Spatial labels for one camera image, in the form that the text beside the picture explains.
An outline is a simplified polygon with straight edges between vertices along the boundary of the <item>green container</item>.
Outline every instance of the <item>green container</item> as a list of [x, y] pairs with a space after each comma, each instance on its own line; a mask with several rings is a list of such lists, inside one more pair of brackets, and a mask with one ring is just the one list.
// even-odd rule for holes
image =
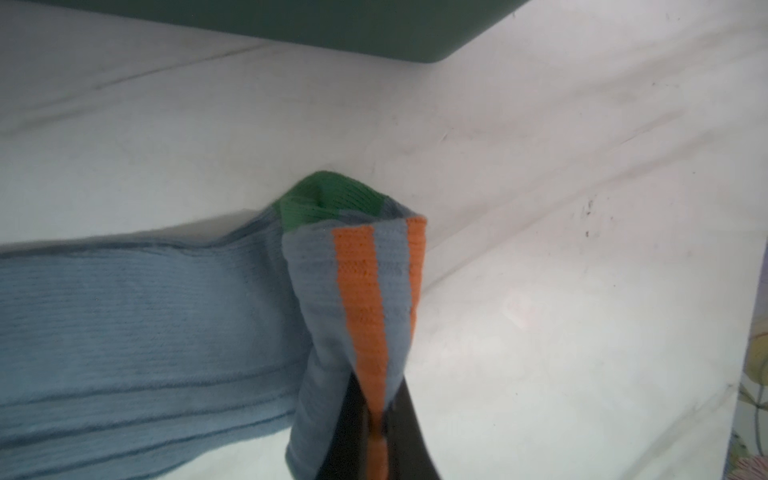
[[401, 60], [442, 60], [525, 0], [34, 0]]

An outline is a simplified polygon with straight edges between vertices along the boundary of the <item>folded sock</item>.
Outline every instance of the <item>folded sock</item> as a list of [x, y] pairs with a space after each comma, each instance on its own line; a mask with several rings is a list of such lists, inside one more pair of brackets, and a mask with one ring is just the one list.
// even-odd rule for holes
[[0, 255], [0, 480], [152, 478], [293, 425], [315, 478], [349, 375], [369, 480], [402, 381], [425, 220], [318, 172], [206, 245], [82, 243]]

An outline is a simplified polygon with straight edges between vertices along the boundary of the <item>sock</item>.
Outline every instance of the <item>sock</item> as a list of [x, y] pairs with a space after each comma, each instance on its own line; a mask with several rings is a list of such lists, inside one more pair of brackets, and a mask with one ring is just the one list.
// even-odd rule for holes
[[0, 479], [153, 478], [293, 424], [286, 460], [311, 480], [351, 372], [385, 478], [424, 225], [319, 172], [217, 242], [0, 255]]

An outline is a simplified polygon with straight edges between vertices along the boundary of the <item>pink flower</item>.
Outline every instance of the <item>pink flower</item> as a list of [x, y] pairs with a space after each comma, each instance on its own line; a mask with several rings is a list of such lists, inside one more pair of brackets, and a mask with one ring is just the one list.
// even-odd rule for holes
[[768, 480], [768, 457], [740, 458], [727, 480]]

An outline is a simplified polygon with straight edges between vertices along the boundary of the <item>white marble tabletop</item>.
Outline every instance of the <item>white marble tabletop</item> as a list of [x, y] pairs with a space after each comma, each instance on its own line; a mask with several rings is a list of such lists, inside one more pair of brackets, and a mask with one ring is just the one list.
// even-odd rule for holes
[[[18, 2], [0, 37], [0, 243], [234, 223], [336, 170], [429, 218], [407, 375], [445, 480], [720, 477], [764, 0], [534, 0], [434, 65]], [[167, 478], [288, 478], [286, 439]]]

